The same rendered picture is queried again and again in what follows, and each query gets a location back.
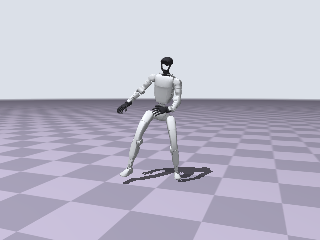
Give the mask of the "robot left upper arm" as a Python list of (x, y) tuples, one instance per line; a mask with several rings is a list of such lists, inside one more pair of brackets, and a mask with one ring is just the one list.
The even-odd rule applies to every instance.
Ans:
[(182, 81), (177, 79), (177, 78), (173, 78), (173, 84), (175, 85), (175, 94), (176, 97), (173, 99), (173, 102), (178, 101), (178, 98), (182, 98)]

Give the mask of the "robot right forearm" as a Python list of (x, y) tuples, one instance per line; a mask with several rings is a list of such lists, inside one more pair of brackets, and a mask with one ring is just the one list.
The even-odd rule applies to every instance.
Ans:
[[(139, 89), (139, 88), (138, 88)], [(140, 97), (140, 94), (139, 94), (139, 92), (138, 92), (138, 89), (137, 89), (137, 91), (128, 99), (128, 101), (127, 102), (134, 102), (138, 97)], [(131, 105), (132, 106), (132, 105)]]

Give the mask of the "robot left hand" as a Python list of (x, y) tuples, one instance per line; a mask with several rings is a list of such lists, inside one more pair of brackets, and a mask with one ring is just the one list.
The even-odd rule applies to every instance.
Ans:
[[(154, 112), (156, 112), (156, 111), (158, 111), (158, 112), (156, 112), (156, 113), (154, 113), (154, 115), (155, 114), (157, 114), (157, 113), (159, 113), (159, 114), (157, 114), (156, 116), (158, 116), (158, 115), (161, 115), (161, 114), (165, 114), (165, 113), (171, 113), (172, 111), (169, 111), (169, 106), (168, 107), (163, 107), (163, 106), (160, 106), (160, 105), (156, 105), (155, 106), (156, 108), (154, 108), (154, 109), (152, 109), (152, 113), (154, 113)], [(157, 110), (156, 110), (157, 109)], [(155, 117), (156, 117), (155, 116)]]

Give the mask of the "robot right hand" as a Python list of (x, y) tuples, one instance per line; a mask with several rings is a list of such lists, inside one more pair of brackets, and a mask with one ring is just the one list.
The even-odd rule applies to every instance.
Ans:
[(118, 112), (119, 114), (123, 114), (124, 109), (126, 109), (125, 112), (127, 112), (127, 108), (130, 107), (132, 104), (133, 104), (132, 101), (131, 101), (131, 102), (125, 102), (125, 104), (121, 105), (121, 106), (117, 109), (117, 112)]

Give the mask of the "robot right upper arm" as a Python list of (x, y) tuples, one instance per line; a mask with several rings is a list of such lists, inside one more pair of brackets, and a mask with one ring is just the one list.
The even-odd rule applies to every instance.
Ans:
[(146, 89), (148, 89), (153, 82), (155, 82), (155, 74), (152, 74), (149, 76), (149, 78), (146, 80), (146, 82), (143, 84), (143, 87), (140, 87), (137, 91), (141, 94), (144, 95), (146, 92)]

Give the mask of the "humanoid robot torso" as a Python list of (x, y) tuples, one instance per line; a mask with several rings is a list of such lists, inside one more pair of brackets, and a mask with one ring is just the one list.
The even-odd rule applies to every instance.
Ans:
[[(162, 73), (162, 74), (164, 74), (164, 73)], [(170, 74), (167, 74), (168, 76), (162, 76), (162, 74), (160, 72), (155, 77), (154, 96), (155, 96), (156, 102), (159, 103), (158, 105), (165, 108), (165, 107), (167, 107), (165, 104), (170, 103), (174, 97), (175, 87), (176, 87), (174, 85), (174, 78), (176, 78), (176, 77), (173, 76), (173, 74), (172, 74), (172, 76)], [(158, 109), (156, 109), (156, 110), (158, 110)], [(159, 111), (155, 111), (155, 113), (156, 112), (159, 112)], [(164, 113), (164, 114), (160, 114), (160, 115), (156, 116), (159, 113), (156, 113), (154, 115), (154, 119), (158, 120), (158, 121), (166, 121), (168, 113)]]

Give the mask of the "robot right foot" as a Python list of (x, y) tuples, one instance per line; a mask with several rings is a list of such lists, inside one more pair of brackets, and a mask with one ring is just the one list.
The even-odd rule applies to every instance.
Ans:
[[(129, 167), (130, 169), (130, 167)], [(123, 178), (126, 178), (128, 177), (129, 175), (133, 174), (133, 168), (131, 170), (129, 169), (126, 169), (125, 171), (123, 171), (122, 173), (120, 173), (120, 176), (123, 177)]]

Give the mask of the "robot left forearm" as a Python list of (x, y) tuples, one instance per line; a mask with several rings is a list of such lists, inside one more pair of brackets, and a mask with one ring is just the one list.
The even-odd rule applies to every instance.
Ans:
[(171, 113), (174, 113), (176, 109), (181, 105), (182, 99), (181, 97), (178, 98), (177, 101), (174, 101), (172, 106), (169, 106), (168, 109), (169, 111), (172, 111)]

